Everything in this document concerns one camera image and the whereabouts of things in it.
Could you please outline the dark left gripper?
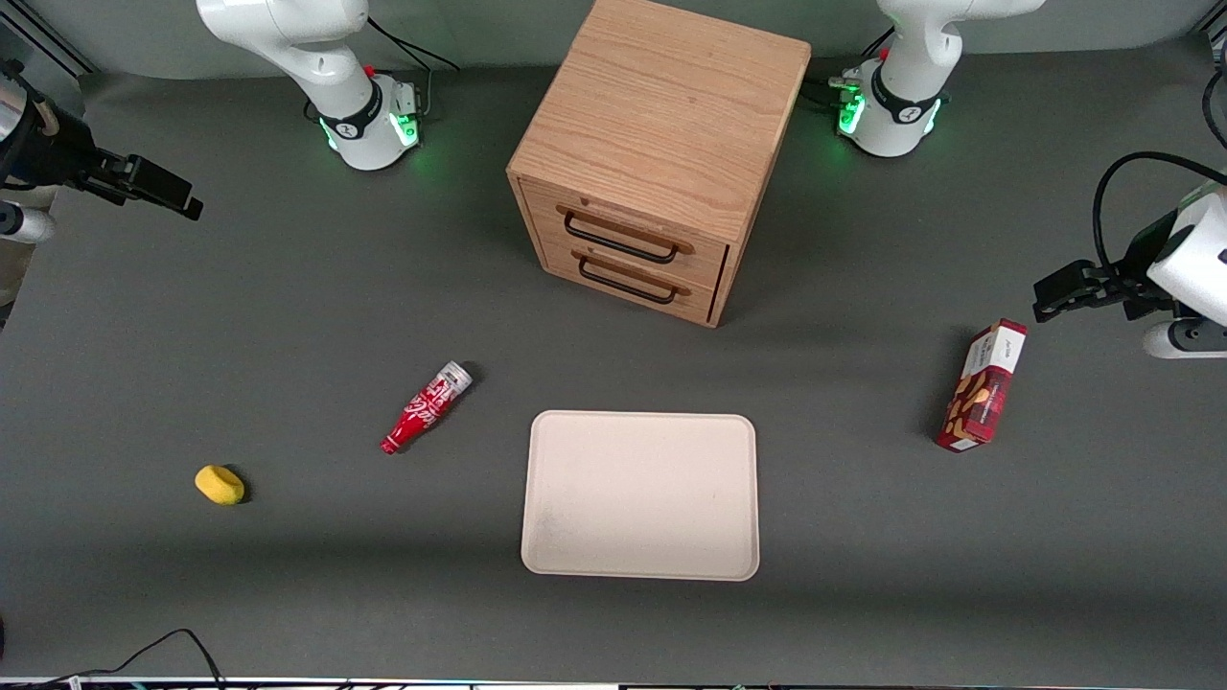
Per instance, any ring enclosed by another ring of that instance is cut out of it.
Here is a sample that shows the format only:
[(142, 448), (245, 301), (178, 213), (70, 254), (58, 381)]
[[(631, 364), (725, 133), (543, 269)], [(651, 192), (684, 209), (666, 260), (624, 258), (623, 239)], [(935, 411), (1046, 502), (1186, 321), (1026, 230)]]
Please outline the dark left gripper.
[[(1153, 311), (1173, 311), (1177, 301), (1147, 277), (1148, 266), (1157, 262), (1169, 241), (1175, 216), (1161, 216), (1134, 235), (1121, 259), (1109, 262), (1099, 219), (1099, 262), (1112, 285), (1109, 292), (1123, 300), (1128, 320), (1137, 320)], [(1049, 322), (1065, 311), (1094, 309), (1099, 304), (1101, 270), (1093, 262), (1070, 262), (1040, 279), (1036, 292), (1036, 322)]]

